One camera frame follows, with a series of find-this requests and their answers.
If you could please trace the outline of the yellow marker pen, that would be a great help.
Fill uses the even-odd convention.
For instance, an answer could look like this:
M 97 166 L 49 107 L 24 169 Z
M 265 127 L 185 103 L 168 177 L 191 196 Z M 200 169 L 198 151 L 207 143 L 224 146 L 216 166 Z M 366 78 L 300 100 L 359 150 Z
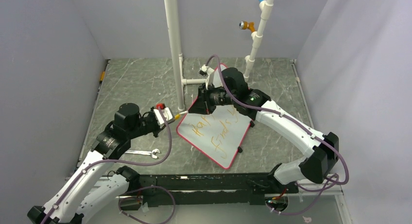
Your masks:
M 180 112 L 180 113 L 178 113 L 178 114 L 176 114 L 176 115 L 174 116 L 174 119 L 175 119 L 175 120 L 178 120 L 179 118 L 181 118 L 183 115 L 185 115 L 185 114 L 187 114 L 187 113 L 188 113 L 188 111 Z

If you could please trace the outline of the pink framed whiteboard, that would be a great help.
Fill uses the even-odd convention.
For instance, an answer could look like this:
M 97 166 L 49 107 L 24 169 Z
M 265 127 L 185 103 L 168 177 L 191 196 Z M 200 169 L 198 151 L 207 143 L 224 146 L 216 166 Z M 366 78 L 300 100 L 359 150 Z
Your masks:
M 229 169 L 239 152 L 251 119 L 241 115 L 233 105 L 217 106 L 213 113 L 187 113 L 176 132 L 195 149 L 223 169 Z

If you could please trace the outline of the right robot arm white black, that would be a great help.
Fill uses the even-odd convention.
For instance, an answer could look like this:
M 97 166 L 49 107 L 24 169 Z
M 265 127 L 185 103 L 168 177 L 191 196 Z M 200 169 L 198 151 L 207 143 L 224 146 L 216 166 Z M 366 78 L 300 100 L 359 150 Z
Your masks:
M 338 161 L 338 136 L 333 132 L 324 134 L 313 130 L 290 116 L 267 94 L 249 88 L 236 68 L 215 72 L 223 79 L 223 85 L 199 86 L 198 97 L 189 113 L 209 115 L 217 106 L 233 105 L 241 115 L 270 127 L 297 147 L 303 154 L 301 159 L 279 163 L 270 171 L 268 187 L 271 191 L 280 192 L 287 184 L 301 179 L 323 183 Z

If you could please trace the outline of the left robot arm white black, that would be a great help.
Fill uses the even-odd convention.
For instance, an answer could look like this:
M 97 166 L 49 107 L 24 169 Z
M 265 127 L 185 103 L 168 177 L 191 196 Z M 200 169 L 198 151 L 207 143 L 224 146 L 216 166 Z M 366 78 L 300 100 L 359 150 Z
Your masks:
M 100 209 L 124 193 L 139 190 L 140 175 L 121 156 L 135 138 L 163 130 L 175 116 L 163 103 L 144 114 L 134 103 L 122 104 L 114 119 L 94 141 L 73 176 L 43 206 L 32 207 L 27 216 L 34 224 L 86 224 Z

